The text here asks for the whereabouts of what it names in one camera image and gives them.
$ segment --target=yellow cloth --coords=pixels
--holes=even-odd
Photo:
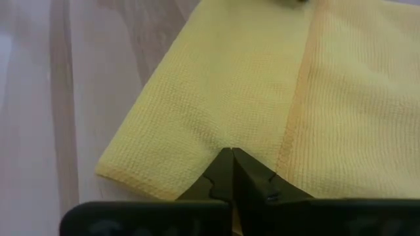
[[[316,197],[420,197],[420,8],[203,0],[96,173],[175,199],[223,147]]]

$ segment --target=towel fold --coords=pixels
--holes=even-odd
[[[315,197],[420,197],[420,8],[202,0],[96,173],[176,199],[223,147]]]

